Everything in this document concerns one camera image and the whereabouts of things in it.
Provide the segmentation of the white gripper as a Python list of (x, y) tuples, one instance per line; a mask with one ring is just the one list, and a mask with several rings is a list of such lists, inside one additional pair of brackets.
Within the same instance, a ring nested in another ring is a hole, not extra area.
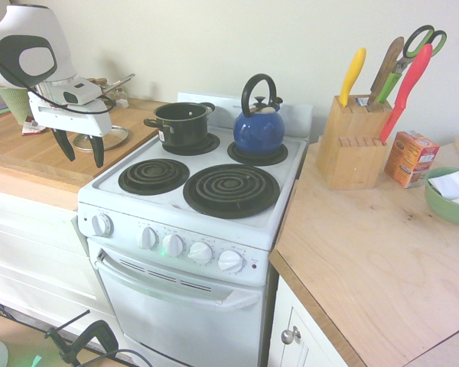
[(62, 152), (70, 161), (75, 160), (74, 150), (68, 140), (67, 132), (90, 135), (89, 141), (97, 167), (104, 164), (104, 143), (102, 136), (111, 132), (112, 123), (106, 105), (98, 99), (86, 105), (72, 105), (68, 109), (53, 107), (33, 93), (28, 93), (34, 120), (41, 126), (52, 128), (53, 135)]

